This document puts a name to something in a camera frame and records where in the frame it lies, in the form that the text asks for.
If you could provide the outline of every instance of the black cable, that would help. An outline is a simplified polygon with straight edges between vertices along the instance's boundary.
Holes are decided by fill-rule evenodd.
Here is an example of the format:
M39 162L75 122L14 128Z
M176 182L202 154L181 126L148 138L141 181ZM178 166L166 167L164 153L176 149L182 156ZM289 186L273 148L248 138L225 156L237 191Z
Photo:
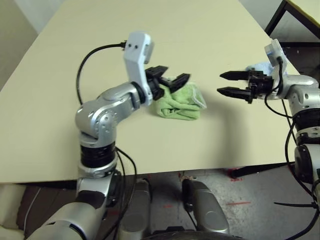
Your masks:
M292 119L292 116L288 116L288 114L282 114L282 113L277 112L276 110L274 110L272 107L269 106L269 104L268 104L268 102L267 102L269 95L272 94L273 91L277 90L278 88L280 88L280 87L283 85L283 81L284 81L284 80L283 80L283 76L282 76L283 61L279 58L279 61L278 61L278 62L279 62L279 83L278 83L278 85L277 85L275 88L271 89L271 91L268 92L268 93L265 95L265 97L264 97L264 104L265 104L265 106L266 106L270 111L272 111L273 113L275 113L275 114L277 114L277 115L279 115L279 116L282 116L282 117L286 117L286 118Z
M137 167L135 162L133 161L133 159L126 154L124 151L122 151L120 148L116 148L117 151L119 151L122 155L124 155L127 159L129 159L129 161L132 163L132 166L134 168L134 176L133 176L133 186L131 188L130 191L130 196L129 196L129 200L126 202L122 212L119 214L119 218L117 219L117 221L115 221L115 223L113 223L113 225L109 228L109 230L105 233L105 235L103 236L103 240L106 240L108 238L108 236L113 232L113 230L117 227L117 224L122 220L122 218L124 217L126 211L128 210L129 204L132 200L132 197L134 195L135 192L135 186L136 186L136 182L137 182Z
M89 59L89 57L100 51L100 50L103 50L103 49L109 49L109 48L124 48L126 46L126 42L121 42L121 43L118 43L118 44L109 44L109 45L105 45L105 46L100 46L100 47L97 47L95 49L93 49L92 51L90 51L85 57L84 59L82 60L80 66L79 66L79 69L78 69L78 72L76 74L76 82L75 82L75 86L76 86L76 95L78 97L78 101L80 103L80 105L83 104L83 100L81 98L81 94L80 94L80 75L81 75L81 71L86 63L86 61Z
M193 223L193 226L194 226L195 230L197 230L197 225L196 225L196 223L195 223L195 220L192 218L192 216L191 216L190 212L186 211L186 213L189 215L189 218L191 219L191 221L192 221L192 223Z
M289 124L289 128L291 128L291 123L290 123L290 119L289 119L289 116L288 116L288 112L287 112L287 108L286 108L286 105L285 105L285 101L283 99L281 99L281 102L282 102L282 106L283 106L283 109L284 109L284 112L285 112L285 115L286 115L286 121ZM293 131L291 132L291 135L293 137L295 145L298 146L297 140L296 140L296 137L295 137L295 134L294 134Z
M311 191L306 187L306 185L304 185L301 180L297 177L295 171L293 170L291 164L290 164L290 161L289 161L289 155L288 155L288 145L289 145L289 140L290 140L290 136L293 132L293 129L295 127L295 120L292 121L292 125L290 127L290 130L286 136L286 140L285 140L285 145L284 145L284 155L285 155L285 160L286 160L286 163L287 163L287 166L291 172L291 174L293 175L294 179L298 182L298 184L300 184L300 186L310 195L310 196L313 196L313 194L311 193Z
M319 217L319 208L317 208L311 222L309 223L309 225L305 229L303 229L301 232L298 232L296 235L293 235L293 236L287 238L286 240L295 240L295 239L300 238L301 236L305 235L306 233L308 233L314 227L315 223L317 222L318 217Z
M315 205L313 202L311 204L294 204L294 203L285 203L285 202L274 202L276 205L294 207L294 208L314 208L316 209L318 205Z
M122 188L121 188L121 199L120 199L120 203L119 203L119 213L121 213L122 212L122 208L123 208L123 203L124 203L124 200L125 200L125 195L126 195L125 194L125 191L126 191L126 172L125 172L124 163L122 161L122 158L121 158L119 152L116 151L116 154L117 154L117 156L118 156L118 158L120 160L121 168L122 168ZM120 227L120 220L118 219L118 224L116 225L114 233L113 233L113 240L117 239L119 227Z

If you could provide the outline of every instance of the beige table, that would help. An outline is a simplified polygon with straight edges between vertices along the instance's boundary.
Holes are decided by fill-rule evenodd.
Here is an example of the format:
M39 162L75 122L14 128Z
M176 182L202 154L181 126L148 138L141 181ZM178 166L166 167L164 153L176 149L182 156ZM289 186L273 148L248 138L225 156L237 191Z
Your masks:
M287 0L298 11L320 25L320 0Z
M148 66L168 66L167 77L192 74L207 103L196 121L161 118L144 107L118 125L116 143L139 173L285 161L286 119L262 100L247 104L216 90L246 85L221 73L268 60L264 46L271 39L237 0L68 0L0 93L0 182L77 178L79 64L93 48L119 43L136 30L155 42ZM298 74L291 64L288 72ZM83 99L127 80L121 50L97 53L84 67ZM282 111L280 101L270 104Z

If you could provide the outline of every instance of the white wall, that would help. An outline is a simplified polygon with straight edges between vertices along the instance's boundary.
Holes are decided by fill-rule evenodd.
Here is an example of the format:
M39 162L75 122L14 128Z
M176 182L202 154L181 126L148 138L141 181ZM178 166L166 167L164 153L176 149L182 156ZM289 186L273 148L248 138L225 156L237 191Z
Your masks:
M239 0L263 29L268 25L281 1L282 0ZM312 32L288 12L284 14L275 27L271 37L283 42L319 42L319 39Z
M14 0L39 34L65 0Z
M65 0L15 0L31 25L40 33ZM282 0L239 0L265 29ZM317 37L286 12L273 31L272 38L286 42L319 42Z
M36 37L15 2L0 0L0 91Z

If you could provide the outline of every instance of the green cloth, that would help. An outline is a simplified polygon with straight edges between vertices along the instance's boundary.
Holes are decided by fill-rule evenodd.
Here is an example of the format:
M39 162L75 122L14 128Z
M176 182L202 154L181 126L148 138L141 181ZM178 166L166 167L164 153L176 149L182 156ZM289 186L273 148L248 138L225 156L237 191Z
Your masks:
M163 118L196 120L206 103L194 83L187 83L174 93L161 85L164 96L155 102L156 113Z

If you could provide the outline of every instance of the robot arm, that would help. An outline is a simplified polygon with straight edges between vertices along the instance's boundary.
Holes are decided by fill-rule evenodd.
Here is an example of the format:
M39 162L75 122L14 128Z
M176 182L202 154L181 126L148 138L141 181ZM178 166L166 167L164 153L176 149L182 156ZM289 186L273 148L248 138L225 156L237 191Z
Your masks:
M79 129L81 161L75 202L60 208L29 240L91 240L95 239L106 208L115 204L120 187L120 173L116 171L117 124L134 111L164 95L160 84L173 93L189 80L181 74L175 80L162 77L164 66L144 70L153 43L144 32L130 34L125 48L124 61L129 82L108 89L97 99L85 102L77 110L75 123Z
M248 87L224 87L217 91L227 97L244 99L248 103L252 103L253 99L265 99L266 95L267 99L287 99L297 130L297 147L294 151L296 175L301 181L313 184L320 178L319 83L310 76L285 73L287 59L278 40L266 46L265 52L274 67L271 76L255 70L225 72L220 76L227 80L247 80ZM282 63L282 82L279 61ZM315 194L320 199L319 186Z

